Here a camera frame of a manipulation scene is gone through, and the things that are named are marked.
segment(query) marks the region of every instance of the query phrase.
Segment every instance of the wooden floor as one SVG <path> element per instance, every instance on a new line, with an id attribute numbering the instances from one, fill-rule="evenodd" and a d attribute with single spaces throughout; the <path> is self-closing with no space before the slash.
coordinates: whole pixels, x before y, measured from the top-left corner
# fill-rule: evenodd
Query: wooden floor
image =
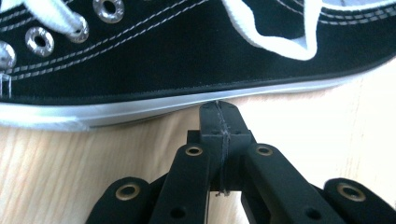
<path id="1" fill-rule="evenodd" d="M 312 184 L 343 176 L 396 206 L 396 60 L 329 90 L 257 95 L 237 105 L 258 142 Z M 0 222 L 83 223 L 115 180 L 165 174 L 198 107 L 88 133 L 0 127 Z M 212 195 L 209 223 L 246 223 L 239 194 Z"/>

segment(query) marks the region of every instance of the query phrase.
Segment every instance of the sneaker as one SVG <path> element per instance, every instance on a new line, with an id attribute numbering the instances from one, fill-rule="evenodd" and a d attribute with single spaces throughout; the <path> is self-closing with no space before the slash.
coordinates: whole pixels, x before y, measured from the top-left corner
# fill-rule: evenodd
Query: sneaker
<path id="1" fill-rule="evenodd" d="M 19 127 L 81 131 L 322 89 L 396 54 L 396 0 L 3 0 L 0 11 L 0 123 Z"/>

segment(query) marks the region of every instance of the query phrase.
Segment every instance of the white sole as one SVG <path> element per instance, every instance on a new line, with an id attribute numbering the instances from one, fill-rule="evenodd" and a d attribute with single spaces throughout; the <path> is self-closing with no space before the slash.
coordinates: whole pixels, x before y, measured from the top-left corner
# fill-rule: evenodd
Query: white sole
<path id="1" fill-rule="evenodd" d="M 204 102 L 265 93 L 316 91 L 335 87 L 356 77 L 387 72 L 396 59 L 376 69 L 348 77 L 275 85 L 236 91 L 219 91 L 102 105 L 41 106 L 0 103 L 0 124 L 54 131 L 88 131 L 169 113 Z"/>

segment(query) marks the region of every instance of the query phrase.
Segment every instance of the shoelace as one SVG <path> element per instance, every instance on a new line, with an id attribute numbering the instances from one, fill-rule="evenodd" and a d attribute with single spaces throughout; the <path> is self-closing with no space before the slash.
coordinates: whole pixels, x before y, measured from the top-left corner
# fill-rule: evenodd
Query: shoelace
<path id="1" fill-rule="evenodd" d="M 252 10 L 242 0 L 222 0 L 233 27 L 251 45 L 295 60 L 309 60 L 317 53 L 317 24 L 321 0 L 304 0 L 305 35 L 296 39 L 264 36 L 257 32 Z"/>
<path id="2" fill-rule="evenodd" d="M 24 4 L 38 21 L 58 33 L 70 35 L 82 28 L 79 15 L 62 0 L 3 0 L 0 12 L 20 4 Z"/>
<path id="3" fill-rule="evenodd" d="M 309 60 L 317 53 L 317 24 L 322 8 L 321 0 L 304 0 L 304 36 L 287 39 L 264 36 L 257 32 L 254 14 L 242 0 L 222 0 L 235 30 L 251 45 L 267 49 L 287 58 Z M 20 4 L 45 26 L 61 34 L 81 29 L 81 20 L 62 0 L 3 0 L 0 12 Z"/>

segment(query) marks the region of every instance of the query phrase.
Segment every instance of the metal grommet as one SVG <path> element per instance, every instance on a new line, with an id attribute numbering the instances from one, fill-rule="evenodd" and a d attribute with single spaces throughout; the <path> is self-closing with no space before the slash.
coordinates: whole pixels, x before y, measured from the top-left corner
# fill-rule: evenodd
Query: metal grommet
<path id="1" fill-rule="evenodd" d="M 262 156 L 271 156 L 274 153 L 274 151 L 271 148 L 264 146 L 257 146 L 256 152 Z"/>
<path id="2" fill-rule="evenodd" d="M 6 42 L 0 40 L 0 69 L 8 69 L 17 63 L 14 49 Z"/>
<path id="3" fill-rule="evenodd" d="M 366 200 L 366 195 L 364 193 L 346 183 L 340 183 L 337 185 L 337 191 L 344 196 L 345 198 L 349 199 L 350 201 L 354 202 L 363 202 Z"/>
<path id="4" fill-rule="evenodd" d="M 41 57 L 50 56 L 55 46 L 52 35 L 41 27 L 30 28 L 26 32 L 25 41 L 27 48 Z"/>
<path id="5" fill-rule="evenodd" d="M 198 147 L 189 147 L 186 149 L 186 154 L 189 156 L 199 156 L 203 153 L 204 151 L 201 150 Z"/>
<path id="6" fill-rule="evenodd" d="M 124 14 L 122 0 L 93 0 L 93 10 L 99 18 L 107 23 L 119 22 Z"/>
<path id="7" fill-rule="evenodd" d="M 116 197 L 121 201 L 129 201 L 140 193 L 140 187 L 135 183 L 122 185 L 116 191 Z"/>
<path id="8" fill-rule="evenodd" d="M 88 36 L 90 35 L 90 28 L 88 26 L 87 21 L 82 17 L 81 15 L 75 13 L 75 15 L 78 17 L 78 19 L 82 23 L 82 28 L 75 31 L 72 34 L 66 35 L 67 38 L 73 43 L 80 44 L 88 39 Z"/>

